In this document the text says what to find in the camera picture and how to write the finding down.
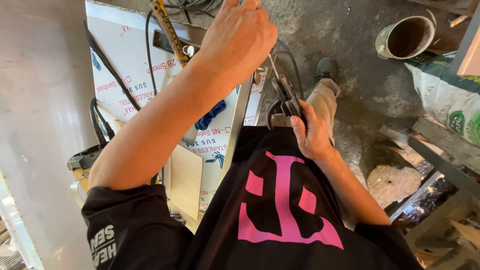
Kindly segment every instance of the beige pants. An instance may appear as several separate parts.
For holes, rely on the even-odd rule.
[[[328,137],[333,144],[335,144],[333,122],[336,111],[336,98],[340,95],[340,92],[340,88],[332,79],[321,79],[307,98],[307,103],[313,107],[317,117],[325,120]],[[282,114],[274,114],[272,116],[272,125],[291,126],[290,118]]]

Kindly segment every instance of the white wall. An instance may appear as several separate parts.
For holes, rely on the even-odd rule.
[[[93,269],[67,161],[96,145],[82,0],[1,0],[0,171],[45,269]]]

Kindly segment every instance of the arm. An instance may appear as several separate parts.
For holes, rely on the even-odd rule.
[[[256,9],[255,0],[237,4],[224,0],[202,49],[105,147],[90,172],[90,188],[144,184],[164,166],[185,132],[265,60],[276,27],[266,10]]]
[[[296,116],[291,117],[291,123],[302,154],[320,167],[355,223],[390,225],[384,210],[330,145],[325,120],[316,116],[311,105],[300,102],[307,127]]]

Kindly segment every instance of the wooden stump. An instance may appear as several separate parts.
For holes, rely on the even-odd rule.
[[[421,175],[404,159],[405,152],[391,141],[373,142],[360,159],[368,191],[385,208],[417,191]]]

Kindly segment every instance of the black t-shirt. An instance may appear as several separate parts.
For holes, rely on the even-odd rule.
[[[422,269],[394,226],[344,227],[291,128],[243,127],[195,236],[170,217],[159,184],[94,187],[82,214],[98,270]]]

